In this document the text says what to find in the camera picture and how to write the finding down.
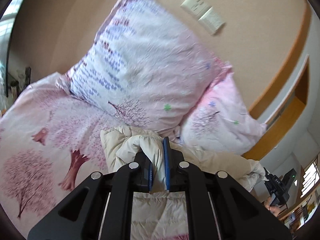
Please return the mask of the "person's right hand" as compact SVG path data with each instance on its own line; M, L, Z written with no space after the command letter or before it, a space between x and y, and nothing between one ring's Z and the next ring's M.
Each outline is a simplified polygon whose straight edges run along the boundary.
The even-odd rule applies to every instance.
M281 213L281 209L278 206L271 206L272 199L271 197L268 197L267 200L265 200L263 202L264 207L266 207L268 209L268 211L270 211L270 213L272 213L275 217L278 217L279 214Z

